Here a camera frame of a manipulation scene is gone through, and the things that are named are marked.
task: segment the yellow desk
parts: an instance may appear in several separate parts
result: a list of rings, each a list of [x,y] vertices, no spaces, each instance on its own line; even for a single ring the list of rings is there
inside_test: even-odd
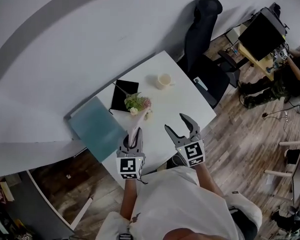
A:
[[[241,24],[240,33],[242,34],[246,29],[247,27]],[[271,73],[267,72],[267,68],[271,68],[274,64],[273,58],[270,54],[258,61],[251,55],[251,53],[243,46],[241,42],[239,43],[238,50],[251,63],[253,63],[256,68],[260,69],[271,81],[274,80],[274,71],[272,70]]]

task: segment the blue binder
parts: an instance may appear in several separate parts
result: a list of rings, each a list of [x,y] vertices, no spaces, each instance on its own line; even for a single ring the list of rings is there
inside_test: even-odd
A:
[[[83,105],[69,124],[100,163],[117,149],[119,140],[127,134],[97,97]]]

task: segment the wooden floor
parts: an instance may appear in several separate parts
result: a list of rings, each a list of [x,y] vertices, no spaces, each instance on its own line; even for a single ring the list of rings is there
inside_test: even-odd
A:
[[[216,59],[217,51],[228,46],[224,36],[218,37],[206,54]],[[263,74],[248,64],[241,68],[242,81],[255,82],[260,77]],[[247,110],[239,102],[238,91],[229,86],[214,109],[216,118],[202,130],[206,164],[213,178],[224,193],[239,191],[261,208],[263,223],[259,235],[266,238],[278,231],[269,219],[271,212],[281,205],[280,213],[287,215],[287,204],[269,194],[288,196],[290,184],[288,180],[278,178],[273,184],[266,185],[264,170],[284,171],[286,147],[280,147],[278,143],[285,139],[300,139],[300,114],[293,109],[288,111],[289,124],[283,119],[262,118],[264,112],[279,111],[282,107],[283,100],[277,100]],[[283,114],[273,116],[280,118]],[[93,197],[93,203],[75,229],[78,237],[95,239],[107,214],[120,209],[123,190],[89,151],[40,167],[32,174],[52,205],[69,223],[87,198]]]

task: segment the white shirt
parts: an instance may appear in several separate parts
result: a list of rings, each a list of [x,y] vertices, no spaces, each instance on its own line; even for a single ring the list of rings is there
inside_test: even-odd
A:
[[[132,218],[137,217],[136,222],[130,223],[117,212],[111,212],[97,240],[116,240],[119,234],[128,232],[134,240],[162,240],[168,232],[179,228],[243,240],[228,209],[233,203],[241,205],[236,207],[241,208],[258,229],[261,226],[262,214],[257,206],[240,194],[238,202],[227,204],[227,198],[200,187],[196,171],[191,168],[180,166],[163,170],[146,175],[142,180],[148,184],[137,185],[138,196],[132,213]]]

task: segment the white sleeve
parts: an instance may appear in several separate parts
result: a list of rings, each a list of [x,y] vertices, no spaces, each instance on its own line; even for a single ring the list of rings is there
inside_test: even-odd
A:
[[[105,218],[95,240],[117,239],[120,234],[128,233],[129,220],[112,211]]]

